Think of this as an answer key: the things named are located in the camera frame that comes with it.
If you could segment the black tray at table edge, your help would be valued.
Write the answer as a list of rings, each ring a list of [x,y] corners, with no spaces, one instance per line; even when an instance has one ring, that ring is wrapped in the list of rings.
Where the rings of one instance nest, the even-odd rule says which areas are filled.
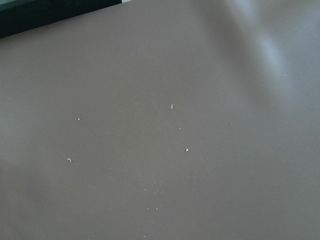
[[[121,4],[121,0],[2,0],[0,37]]]

